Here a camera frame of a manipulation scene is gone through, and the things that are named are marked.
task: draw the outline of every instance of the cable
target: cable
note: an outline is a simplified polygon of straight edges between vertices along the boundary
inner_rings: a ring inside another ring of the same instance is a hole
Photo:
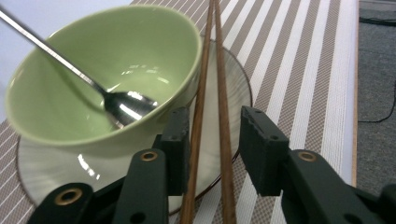
[[[359,22],[375,25],[396,26],[396,20],[381,20],[378,18],[359,17]]]
[[[359,123],[380,123],[380,122],[390,118],[390,116],[392,116],[393,110],[395,109],[395,106],[396,106],[396,80],[395,80],[395,83],[393,85],[393,106],[392,106],[392,109],[390,110],[389,114],[383,119],[379,119],[379,120],[358,120],[358,122]]]

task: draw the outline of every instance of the brown chopstick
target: brown chopstick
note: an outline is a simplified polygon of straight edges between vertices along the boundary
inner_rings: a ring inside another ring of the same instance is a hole
[[[236,223],[235,198],[233,196],[233,159],[231,152],[230,123],[228,116],[227,86],[223,55],[219,0],[215,0],[216,56],[219,88],[219,135],[221,165],[221,198],[223,223]]]
[[[199,150],[201,146],[201,132],[204,114],[205,90],[207,65],[209,62],[210,33],[212,30],[213,0],[209,2],[207,11],[204,49],[201,61],[201,75],[198,83],[198,91],[195,100],[195,110],[191,129],[191,157],[190,157],[190,178],[186,194],[183,195],[183,203],[180,211],[180,223],[192,223],[194,218],[195,189],[198,173]]]

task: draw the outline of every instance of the striped tablecloth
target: striped tablecloth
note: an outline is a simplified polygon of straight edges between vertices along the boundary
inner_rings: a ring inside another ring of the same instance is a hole
[[[134,4],[175,8],[205,31],[208,0]],[[244,66],[254,107],[290,138],[290,148],[321,153],[352,183],[358,1],[221,0],[220,6],[224,47]],[[0,224],[25,223],[35,210],[18,178],[18,138],[1,123]],[[238,223],[284,222],[279,199],[258,197],[240,159],[233,168]],[[197,201],[194,223],[221,223],[220,211],[217,184]],[[177,222],[172,215],[170,223]]]

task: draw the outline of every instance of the tablecloth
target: tablecloth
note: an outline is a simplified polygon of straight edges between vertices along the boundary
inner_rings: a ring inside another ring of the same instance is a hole
[[[205,31],[208,0],[133,4],[175,8]],[[224,47],[247,73],[253,106],[290,138],[291,149],[320,153],[353,183],[358,1],[221,0],[220,7]],[[18,139],[7,121],[0,124],[0,224],[25,223],[35,210],[18,176]],[[285,222],[279,199],[257,195],[240,158],[233,173],[238,223]],[[194,223],[221,223],[220,211],[218,183],[197,200]]]

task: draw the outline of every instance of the metal spoon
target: metal spoon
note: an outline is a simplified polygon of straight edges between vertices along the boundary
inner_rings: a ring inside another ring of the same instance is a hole
[[[117,127],[123,128],[136,120],[142,119],[158,106],[157,102],[136,91],[106,91],[92,78],[88,77],[86,74],[81,72],[81,70],[77,69],[75,65],[66,60],[64,56],[61,56],[56,52],[56,50],[49,46],[48,43],[40,39],[37,35],[34,35],[34,33],[26,26],[23,26],[21,22],[12,18],[9,13],[6,13],[4,9],[1,8],[1,6],[0,18],[101,93],[105,102],[105,111]]]

